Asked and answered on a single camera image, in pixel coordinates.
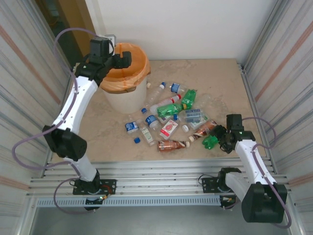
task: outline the green bottle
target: green bottle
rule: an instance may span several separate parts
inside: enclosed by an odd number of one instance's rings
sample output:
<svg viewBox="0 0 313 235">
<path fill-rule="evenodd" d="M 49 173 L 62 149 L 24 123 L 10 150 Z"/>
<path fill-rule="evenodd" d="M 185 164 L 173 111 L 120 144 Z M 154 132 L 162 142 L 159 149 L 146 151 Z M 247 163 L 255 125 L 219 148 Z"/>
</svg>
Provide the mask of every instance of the green bottle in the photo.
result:
<svg viewBox="0 0 313 235">
<path fill-rule="evenodd" d="M 205 148 L 212 149 L 218 142 L 219 141 L 215 136 L 208 136 L 202 141 L 202 144 Z"/>
<path fill-rule="evenodd" d="M 181 110 L 183 110 L 183 106 L 181 104 L 168 104 L 156 109 L 158 116 L 161 118 L 178 114 Z"/>
<path fill-rule="evenodd" d="M 184 109 L 191 109 L 192 105 L 195 102 L 197 91 L 188 90 L 183 99 L 181 100 L 181 104 L 184 105 Z"/>
</svg>

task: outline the blue label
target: blue label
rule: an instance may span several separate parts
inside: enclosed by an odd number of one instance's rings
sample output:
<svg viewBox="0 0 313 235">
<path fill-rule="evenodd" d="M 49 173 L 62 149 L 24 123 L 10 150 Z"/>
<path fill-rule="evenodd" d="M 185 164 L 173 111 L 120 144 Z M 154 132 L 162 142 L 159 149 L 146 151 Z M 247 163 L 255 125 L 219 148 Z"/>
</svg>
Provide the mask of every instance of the blue label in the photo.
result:
<svg viewBox="0 0 313 235">
<path fill-rule="evenodd" d="M 191 109 L 191 110 L 185 110 L 186 113 L 199 113 L 200 109 Z"/>
<path fill-rule="evenodd" d="M 150 126 L 150 124 L 154 121 L 156 121 L 156 117 L 154 115 L 150 115 L 146 118 L 146 122 L 148 123 L 148 125 Z"/>
<path fill-rule="evenodd" d="M 126 131 L 129 132 L 129 131 L 132 131 L 134 129 L 139 129 L 136 122 L 129 122 L 129 123 L 126 123 L 125 124 L 125 128 L 126 128 Z"/>
<path fill-rule="evenodd" d="M 180 86 L 180 84 L 178 84 L 178 83 L 173 83 L 172 84 L 172 87 L 171 87 L 171 92 L 174 92 L 174 93 L 178 93 L 178 90 L 179 90 L 179 86 Z"/>
</svg>

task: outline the water bottle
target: water bottle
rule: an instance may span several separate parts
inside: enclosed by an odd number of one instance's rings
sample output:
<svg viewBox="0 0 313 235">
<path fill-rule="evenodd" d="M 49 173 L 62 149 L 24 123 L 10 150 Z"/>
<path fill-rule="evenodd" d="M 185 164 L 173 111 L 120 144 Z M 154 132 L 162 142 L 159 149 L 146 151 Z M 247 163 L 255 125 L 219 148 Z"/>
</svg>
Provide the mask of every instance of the water bottle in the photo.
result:
<svg viewBox="0 0 313 235">
<path fill-rule="evenodd" d="M 143 138 L 147 141 L 149 146 L 152 146 L 154 144 L 156 144 L 156 141 L 153 138 L 153 133 L 149 131 L 149 129 L 147 128 L 147 126 L 145 125 L 145 123 L 143 122 L 143 120 L 138 119 L 136 121 L 139 130 L 141 131 Z"/>
<path fill-rule="evenodd" d="M 209 94 L 203 94 L 199 98 L 196 98 L 193 108 L 201 109 L 203 111 L 204 107 L 207 105 L 207 103 L 210 100 L 211 100 L 211 97 Z M 210 116 L 204 113 L 204 116 L 201 118 L 200 122 L 190 122 L 188 123 L 188 125 L 193 130 L 197 130 L 201 125 L 205 124 L 210 119 L 211 119 Z"/>
<path fill-rule="evenodd" d="M 134 122 L 134 119 L 131 115 L 128 115 L 127 118 L 127 122 L 125 124 L 125 128 L 126 128 L 126 132 L 127 134 L 129 134 L 135 143 L 140 143 L 140 138 L 139 136 L 139 128 L 136 124 L 136 122 Z"/>
<path fill-rule="evenodd" d="M 187 123 L 200 122 L 204 116 L 200 109 L 183 110 L 179 113 L 179 120 Z"/>
<path fill-rule="evenodd" d="M 149 128 L 155 130 L 158 133 L 162 127 L 156 117 L 151 114 L 151 112 L 148 111 L 146 108 L 143 108 L 141 112 L 144 115 L 144 120 L 146 121 Z"/>
<path fill-rule="evenodd" d="M 188 88 L 183 84 L 179 84 L 176 82 L 168 82 L 168 84 L 170 84 L 170 91 L 176 94 L 183 94 L 188 90 Z"/>
<path fill-rule="evenodd" d="M 167 104 L 174 104 L 175 102 L 179 101 L 181 99 L 181 95 L 176 95 L 176 96 L 173 96 L 173 97 L 170 97 L 170 98 L 167 98 L 167 99 L 164 99 L 162 100 L 160 103 L 158 104 L 155 104 L 155 105 L 152 105 L 150 107 L 150 112 L 153 114 L 153 115 L 156 115 L 157 114 L 157 108 L 158 107 L 161 107 L 161 106 L 164 106 L 164 105 L 167 105 Z"/>
<path fill-rule="evenodd" d="M 169 120 L 161 129 L 160 136 L 168 140 L 179 128 L 178 115 L 174 114 L 173 120 Z"/>
<path fill-rule="evenodd" d="M 144 104 L 144 107 L 146 109 L 149 108 L 151 105 L 155 104 L 155 102 L 159 99 L 159 97 L 163 93 L 165 86 L 166 86 L 166 83 L 162 82 L 161 85 L 152 89 L 148 93 L 145 104 Z"/>
</svg>

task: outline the orange trash bag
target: orange trash bag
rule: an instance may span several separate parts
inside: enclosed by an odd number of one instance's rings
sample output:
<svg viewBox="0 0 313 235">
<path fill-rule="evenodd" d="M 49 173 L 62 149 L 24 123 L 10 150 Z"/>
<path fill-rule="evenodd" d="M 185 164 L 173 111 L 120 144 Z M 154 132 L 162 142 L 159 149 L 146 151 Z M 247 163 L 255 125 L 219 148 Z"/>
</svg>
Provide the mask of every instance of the orange trash bag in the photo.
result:
<svg viewBox="0 0 313 235">
<path fill-rule="evenodd" d="M 111 69 L 103 79 L 100 87 L 107 92 L 124 91 L 136 87 L 150 73 L 150 63 L 146 53 L 139 47 L 130 43 L 118 43 L 115 53 L 130 51 L 132 63 L 126 69 Z"/>
</svg>

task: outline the beige countertop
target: beige countertop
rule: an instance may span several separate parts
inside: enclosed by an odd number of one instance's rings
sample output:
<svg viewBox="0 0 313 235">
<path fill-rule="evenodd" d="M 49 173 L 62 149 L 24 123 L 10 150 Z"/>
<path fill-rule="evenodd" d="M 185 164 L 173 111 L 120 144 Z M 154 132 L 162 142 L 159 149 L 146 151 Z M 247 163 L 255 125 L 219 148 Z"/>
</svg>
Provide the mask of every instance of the beige countertop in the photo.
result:
<svg viewBox="0 0 313 235">
<path fill-rule="evenodd" d="M 150 63 L 151 74 L 148 80 L 152 83 L 151 87 L 158 86 L 162 81 L 175 81 L 198 90 L 197 95 L 210 94 L 212 102 L 208 103 L 205 111 L 218 124 L 226 125 L 227 114 L 242 114 L 243 118 L 253 116 L 235 59 L 166 60 Z M 173 93 L 166 90 L 160 100 L 171 96 Z M 219 146 L 212 150 L 205 149 L 201 143 L 203 138 L 192 143 L 188 149 L 160 153 L 156 145 L 149 147 L 143 138 L 141 143 L 134 143 L 126 134 L 123 123 L 125 117 L 126 115 L 111 108 L 99 88 L 86 109 L 79 133 L 88 142 L 87 154 L 92 162 L 237 157 L 234 151 L 230 154 L 223 153 Z M 141 118 L 141 112 L 134 113 L 134 117 Z M 256 141 L 261 142 L 256 122 L 247 120 L 243 124 L 245 130 L 252 131 Z M 179 128 L 171 139 L 187 141 L 191 134 L 191 130 L 184 133 Z M 265 154 L 263 149 L 259 148 L 259 151 L 261 155 Z"/>
</svg>

